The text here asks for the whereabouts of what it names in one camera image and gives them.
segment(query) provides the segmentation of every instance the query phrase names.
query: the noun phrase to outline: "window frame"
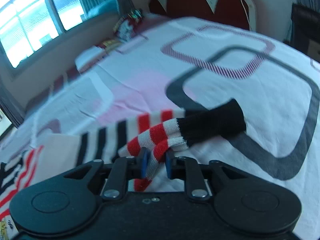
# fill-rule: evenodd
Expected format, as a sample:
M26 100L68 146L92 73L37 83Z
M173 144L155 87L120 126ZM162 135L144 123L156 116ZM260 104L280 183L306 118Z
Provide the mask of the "window frame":
M15 0L10 0L8 1L6 4L4 4L1 8L0 8L0 12L2 12L5 8L7 8L8 5L10 4L13 4ZM16 13L15 16L13 16L11 19L9 19L5 24L7 24L8 22L10 22L12 19L14 19L15 17L17 17L18 19L20 19L19 15L26 9L28 9L30 6L32 6L33 4L35 4L36 2L38 2L40 0L35 0L33 1L32 3L30 3L28 6L26 6L25 8L23 8L23 10L19 11L18 13ZM20 62L18 64L18 66L16 68L14 68L9 60L9 58L7 57L7 54L2 46L2 43L0 41L0 56L3 57L5 63L6 63L6 66L7 68L9 69L9 72L11 74L11 76L13 78L16 78L18 75L20 75L24 70L26 70L26 67L27 65L30 65L31 62L33 62L36 58L35 57L38 57L39 56L39 53L37 53L38 51L40 53L44 53L45 51L49 50L50 48L56 46L57 44L59 44L58 42L53 42L54 40L59 40L58 38L62 35L64 36L65 33L67 32L70 32L70 30L72 30L73 28L77 27L78 25L81 25L81 24L78 24L76 26L74 26L73 28L71 28L70 30L65 30L63 24L62 24L62 21L59 17L59 14L58 14L58 11L57 11L57 8L55 7L55 4L54 4L54 1L53 0L44 0L45 3L46 3L46 6L47 6L47 9L49 11L49 15L57 29L57 32L58 32L58 36L56 38L54 38L53 40L49 41L48 43L44 44L40 49L38 49L37 51L34 51L34 49L32 48L31 44L30 44L30 41L28 39L28 36L27 36L27 33L24 29L24 27L22 27L23 29L23 32L31 46L31 49L33 50L33 53L28 57L26 58L25 60L23 60L22 62Z

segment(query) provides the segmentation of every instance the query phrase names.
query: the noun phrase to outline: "cord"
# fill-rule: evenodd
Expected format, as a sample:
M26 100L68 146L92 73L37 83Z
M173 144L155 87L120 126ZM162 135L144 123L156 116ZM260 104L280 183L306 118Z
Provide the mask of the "cord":
M240 1L241 1L241 4L242 4L242 7L244 9L245 16L247 17L247 21L248 21L248 24L249 24L249 30L252 31L252 28L251 28L251 25L250 25L250 21L249 21L249 17L248 17L248 14L247 14L247 10L244 7L243 1L242 0L240 0Z

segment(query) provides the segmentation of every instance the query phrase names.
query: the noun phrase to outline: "window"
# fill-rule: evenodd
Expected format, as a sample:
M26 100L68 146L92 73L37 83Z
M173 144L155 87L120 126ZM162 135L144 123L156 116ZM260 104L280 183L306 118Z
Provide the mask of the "window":
M0 0L0 42L12 66L85 20L80 0Z

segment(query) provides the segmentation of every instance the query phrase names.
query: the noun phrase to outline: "pink patch on bed sheet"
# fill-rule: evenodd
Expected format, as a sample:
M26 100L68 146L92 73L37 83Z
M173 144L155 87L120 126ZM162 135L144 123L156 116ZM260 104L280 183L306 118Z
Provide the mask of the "pink patch on bed sheet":
M125 85L121 84L111 90L114 102L97 121L101 125L107 125L145 112L178 108L165 94L170 82L170 78L155 71L134 75L124 82Z

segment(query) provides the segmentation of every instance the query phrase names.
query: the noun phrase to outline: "bed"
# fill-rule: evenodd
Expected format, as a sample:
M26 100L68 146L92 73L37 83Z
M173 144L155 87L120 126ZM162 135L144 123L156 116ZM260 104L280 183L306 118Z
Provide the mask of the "bed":
M243 18L247 25L242 29L168 15L174 6L169 0L158 2L156 8L161 5L163 14L177 19L141 33L47 99L1 145L0 161L7 163L22 150L38 147L51 133L81 134L144 112L205 110L235 98L247 131L229 140L210 139L181 155L200 163L220 160L290 189L303 206L294 232L317 240L320 64L279 41L245 30L255 28L252 0L245 0L249 22ZM155 3L150 1L150 10ZM101 158L110 159L104 154ZM182 189L182 182L165 178L164 168L147 188Z

